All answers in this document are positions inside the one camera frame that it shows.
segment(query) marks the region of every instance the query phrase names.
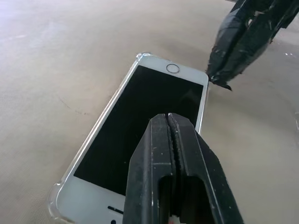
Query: black screen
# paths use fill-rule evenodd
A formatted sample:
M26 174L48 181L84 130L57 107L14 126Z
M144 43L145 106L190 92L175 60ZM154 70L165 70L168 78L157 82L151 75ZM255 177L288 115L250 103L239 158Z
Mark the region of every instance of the black screen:
M195 126L202 89L200 84L138 66L74 175L125 195L130 158L149 120L172 112Z

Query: gray floor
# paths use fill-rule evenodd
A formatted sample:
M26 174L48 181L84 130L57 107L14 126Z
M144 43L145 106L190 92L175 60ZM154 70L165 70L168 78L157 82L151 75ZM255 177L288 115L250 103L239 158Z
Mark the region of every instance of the gray floor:
M0 222L48 223L46 197L134 57L205 70L225 0L0 1ZM229 92L203 137L247 224L299 223L299 19Z

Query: floor surface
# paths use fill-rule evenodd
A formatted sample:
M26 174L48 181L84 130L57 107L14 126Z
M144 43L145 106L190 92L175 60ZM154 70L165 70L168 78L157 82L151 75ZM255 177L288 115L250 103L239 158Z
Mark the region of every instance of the floor surface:
M46 198L139 52L205 70L225 0L1 0L0 222L48 223ZM299 223L299 19L233 92L211 86L202 134L247 224Z

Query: clear phone case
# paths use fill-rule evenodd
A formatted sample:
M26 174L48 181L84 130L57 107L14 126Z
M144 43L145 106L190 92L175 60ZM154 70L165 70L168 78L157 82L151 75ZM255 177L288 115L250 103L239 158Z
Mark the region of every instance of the clear phone case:
M101 122L102 118L105 116L105 114L107 113L107 111L109 110L109 108L111 107L112 103L114 102L114 100L116 99L116 96L118 95L118 93L120 92L120 89L122 88L122 86L128 81L128 77L130 77L130 75L134 72L136 66L138 65L138 62L141 60L141 58L143 58L144 56L150 56L152 55L149 52L143 52L140 53L136 56L136 59L132 65L132 67L130 68L129 72L127 73L127 75L125 76L124 80L122 81L120 87L116 90L115 94L113 95L113 97L111 98L111 100L109 101L109 103L107 104L107 106L105 107L103 113L100 115L100 117L98 118L97 122L95 123L95 125L93 126L92 130L90 131L90 133L88 134L87 138L85 139L85 141L83 142L81 148L79 149L79 151L77 152L75 158L72 160L71 164L69 165L68 169L66 170L65 174L63 175L63 177L61 178L61 180L57 183L55 183L49 193L48 199L47 199L47 206L48 206L48 211L49 211L49 216L50 219L52 221L54 221L55 223L61 223L61 224L73 224L75 222L69 220L66 217L63 217L57 207L57 197L59 194L59 191L61 190L61 188L63 187L65 181L67 180L67 178L69 177L71 171L73 170L75 164L78 162L79 158L82 156L83 152L85 150L88 150L86 148L86 145L93 140L94 135L96 135L97 130L99 128L99 123Z

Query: clamp jaw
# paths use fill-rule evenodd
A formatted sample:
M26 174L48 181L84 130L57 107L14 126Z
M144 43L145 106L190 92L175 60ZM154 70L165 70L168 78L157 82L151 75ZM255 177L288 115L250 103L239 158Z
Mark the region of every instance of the clamp jaw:
M216 155L177 114L149 121L129 165L123 224L243 224Z

